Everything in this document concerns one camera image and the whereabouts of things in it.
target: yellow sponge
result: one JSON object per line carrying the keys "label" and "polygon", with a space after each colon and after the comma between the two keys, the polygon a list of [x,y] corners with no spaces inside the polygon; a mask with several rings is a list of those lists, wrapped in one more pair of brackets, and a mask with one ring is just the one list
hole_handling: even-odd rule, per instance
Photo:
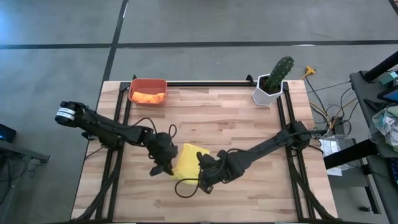
{"label": "yellow sponge", "polygon": [[[202,149],[201,147],[194,146],[191,144],[184,144],[182,152],[178,158],[177,165],[173,168],[174,176],[172,179],[181,180],[185,178],[198,178],[199,176],[199,161],[197,158],[197,152],[202,154],[209,154],[210,151]],[[184,184],[196,185],[197,180],[186,180],[182,181]]]}

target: white hexagonal planter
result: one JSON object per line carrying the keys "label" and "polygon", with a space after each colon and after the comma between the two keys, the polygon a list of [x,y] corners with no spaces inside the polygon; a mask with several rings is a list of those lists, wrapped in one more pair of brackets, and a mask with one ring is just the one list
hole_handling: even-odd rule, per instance
{"label": "white hexagonal planter", "polygon": [[256,89],[252,94],[255,104],[257,104],[258,106],[270,106],[282,94],[283,82],[280,83],[280,91],[274,94],[268,94],[260,89],[260,79],[267,76],[269,76],[269,74],[259,76],[259,78],[257,79]]}

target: potted cactus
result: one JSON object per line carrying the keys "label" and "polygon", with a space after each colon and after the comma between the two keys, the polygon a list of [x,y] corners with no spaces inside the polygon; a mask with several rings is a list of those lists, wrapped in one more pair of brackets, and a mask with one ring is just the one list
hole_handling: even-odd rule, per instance
{"label": "potted cactus", "polygon": [[294,64],[292,57],[283,57],[275,65],[271,74],[260,75],[253,100],[259,106],[270,106],[282,94],[282,81],[291,71]]}

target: yellow cloth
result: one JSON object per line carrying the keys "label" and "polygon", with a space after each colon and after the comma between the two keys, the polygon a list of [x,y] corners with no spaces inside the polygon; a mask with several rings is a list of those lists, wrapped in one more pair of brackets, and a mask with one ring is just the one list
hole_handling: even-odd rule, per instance
{"label": "yellow cloth", "polygon": [[139,93],[135,91],[132,94],[132,100],[136,103],[160,103],[165,98],[164,93],[158,93],[156,95]]}
{"label": "yellow cloth", "polygon": [[[210,151],[202,149],[201,147],[194,146],[191,144],[184,144],[182,152],[178,158],[177,165],[173,168],[174,176],[173,180],[181,180],[184,178],[198,178],[199,176],[199,161],[197,158],[197,152],[202,154],[209,154]],[[196,185],[197,180],[186,180],[182,181],[184,184]]]}

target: orange food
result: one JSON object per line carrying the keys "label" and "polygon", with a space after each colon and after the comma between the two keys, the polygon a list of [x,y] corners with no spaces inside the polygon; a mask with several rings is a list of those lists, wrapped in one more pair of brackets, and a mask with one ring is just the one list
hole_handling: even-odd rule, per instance
{"label": "orange food", "polygon": [[165,98],[165,93],[158,93],[156,95],[153,94],[145,94],[145,93],[139,93],[135,91],[132,94],[132,100],[136,103],[160,103],[164,100]]}

